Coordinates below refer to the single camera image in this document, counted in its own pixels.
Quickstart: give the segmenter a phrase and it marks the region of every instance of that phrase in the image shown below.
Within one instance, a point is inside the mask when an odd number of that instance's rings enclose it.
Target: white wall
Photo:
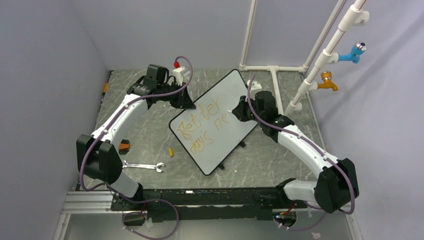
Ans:
[[[68,1],[0,1],[0,239],[52,239],[107,74]]]
[[[364,9],[369,22],[352,27],[335,51],[349,53],[356,41],[368,50],[358,64],[323,69],[339,90],[313,92],[314,109],[328,150],[355,162],[364,239],[423,239],[423,2],[370,0]]]
[[[249,66],[302,66],[337,0],[257,0]]]
[[[72,0],[108,69],[171,67],[187,56],[195,68],[236,68],[249,0]]]

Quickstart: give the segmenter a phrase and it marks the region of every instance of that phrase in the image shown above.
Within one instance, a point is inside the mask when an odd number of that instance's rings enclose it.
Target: gray marble tabletop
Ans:
[[[193,100],[223,78],[231,69],[195,69],[188,92]],[[127,89],[146,70],[115,70],[109,79],[97,120],[103,124],[122,102]],[[253,75],[264,90],[274,94],[271,74],[267,71],[241,72],[247,81]],[[278,85],[283,107],[294,97],[301,84],[298,72],[278,72]],[[315,143],[320,144],[319,133],[313,119],[311,105],[303,97],[303,109],[290,115],[290,118]],[[311,170],[284,146],[265,136],[257,126],[245,139],[245,148],[237,146],[223,161],[224,170],[217,168],[209,176],[203,175],[183,146],[170,131],[168,124],[181,110],[174,109],[167,102],[154,104],[136,124],[131,127],[125,139],[130,141],[130,151],[121,155],[132,164],[156,164],[163,162],[163,173],[140,168],[126,168],[126,172],[146,189],[180,188],[240,188],[274,187],[288,178],[304,181],[315,180]],[[174,156],[170,157],[169,148]],[[98,183],[85,176],[88,186]]]

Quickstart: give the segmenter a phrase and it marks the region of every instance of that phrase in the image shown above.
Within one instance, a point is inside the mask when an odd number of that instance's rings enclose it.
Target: orange faucet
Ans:
[[[319,89],[332,89],[333,91],[339,90],[339,88],[331,82],[332,74],[331,71],[323,71],[321,73],[321,79],[324,83],[318,83]]]

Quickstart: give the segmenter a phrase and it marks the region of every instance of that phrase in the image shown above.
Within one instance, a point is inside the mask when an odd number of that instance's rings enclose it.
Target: whiteboard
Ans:
[[[247,92],[234,69],[194,101],[196,109],[185,109],[169,122],[169,129],[204,175],[210,175],[257,125],[241,122],[227,111]]]

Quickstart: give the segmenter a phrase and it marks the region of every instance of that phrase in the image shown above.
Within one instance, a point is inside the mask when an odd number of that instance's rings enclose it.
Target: wrench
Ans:
[[[122,159],[122,168],[139,168],[139,169],[154,169],[158,173],[163,173],[164,171],[161,170],[161,167],[166,167],[165,164],[162,162],[159,162],[156,165],[150,165],[150,164],[132,164],[128,163],[126,160]]]

